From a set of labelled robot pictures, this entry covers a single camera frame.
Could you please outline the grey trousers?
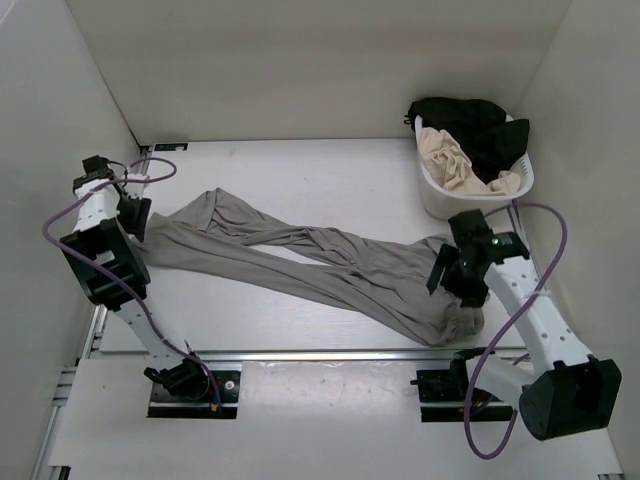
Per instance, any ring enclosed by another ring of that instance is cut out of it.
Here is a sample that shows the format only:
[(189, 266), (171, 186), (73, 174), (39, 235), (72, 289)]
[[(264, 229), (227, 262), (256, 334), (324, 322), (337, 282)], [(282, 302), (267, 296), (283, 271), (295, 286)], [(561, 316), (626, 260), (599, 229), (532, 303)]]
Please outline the grey trousers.
[(168, 215), (151, 215), (136, 247), (157, 268), (192, 271), (359, 312), (406, 338), (443, 346), (481, 332), (481, 308), (463, 306), (428, 277), (447, 237), (411, 244), (333, 227), (288, 224), (221, 189)]

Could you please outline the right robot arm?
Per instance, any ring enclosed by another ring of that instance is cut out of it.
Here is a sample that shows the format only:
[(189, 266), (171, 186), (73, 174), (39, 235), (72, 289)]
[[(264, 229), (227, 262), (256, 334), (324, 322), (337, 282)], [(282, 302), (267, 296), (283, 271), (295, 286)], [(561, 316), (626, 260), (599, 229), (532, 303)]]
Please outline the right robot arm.
[(438, 253), (427, 287), (453, 294), (465, 307), (480, 307), (493, 293), (509, 316), (497, 333), (516, 329), (533, 370), (500, 359), (496, 340), (454, 355), (452, 393), (464, 399), (463, 421), (472, 420), (481, 392), (509, 405), (529, 433), (544, 441), (609, 425), (622, 374), (611, 359), (599, 360), (571, 331), (544, 292), (531, 254), (514, 231), (497, 233), (479, 210), (448, 220), (453, 243)]

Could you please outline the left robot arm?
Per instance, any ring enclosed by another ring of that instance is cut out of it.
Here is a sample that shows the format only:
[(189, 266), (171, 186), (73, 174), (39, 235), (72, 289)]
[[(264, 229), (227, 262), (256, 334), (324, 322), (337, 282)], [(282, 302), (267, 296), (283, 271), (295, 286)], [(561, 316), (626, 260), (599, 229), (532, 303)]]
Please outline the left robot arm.
[(144, 188), (154, 180), (118, 176), (115, 163), (94, 155), (82, 161), (84, 174), (73, 181), (78, 216), (73, 231), (54, 244), (63, 252), (91, 303), (119, 317), (155, 362), (144, 375), (170, 395), (191, 401), (205, 397), (210, 377), (199, 359), (163, 332), (148, 305), (149, 271), (134, 246), (145, 237), (152, 201)]

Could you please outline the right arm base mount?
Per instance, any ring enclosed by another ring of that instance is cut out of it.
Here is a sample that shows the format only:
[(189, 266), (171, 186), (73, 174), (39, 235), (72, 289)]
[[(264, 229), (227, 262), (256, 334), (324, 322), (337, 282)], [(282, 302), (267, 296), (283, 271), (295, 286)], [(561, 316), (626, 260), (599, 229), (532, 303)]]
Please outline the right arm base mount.
[[(462, 423), (465, 392), (449, 370), (418, 370), (410, 385), (417, 388), (422, 423)], [(472, 422), (508, 422), (513, 409), (479, 390), (472, 396)]]

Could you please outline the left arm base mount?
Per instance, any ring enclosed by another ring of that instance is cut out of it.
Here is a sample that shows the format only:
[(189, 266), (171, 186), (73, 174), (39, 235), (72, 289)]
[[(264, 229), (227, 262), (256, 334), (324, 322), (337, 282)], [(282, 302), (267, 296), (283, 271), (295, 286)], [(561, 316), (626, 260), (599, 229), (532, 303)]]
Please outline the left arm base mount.
[(209, 365), (212, 378), (192, 361), (170, 369), (147, 367), (152, 382), (147, 417), (154, 419), (234, 420), (241, 392), (239, 363)]

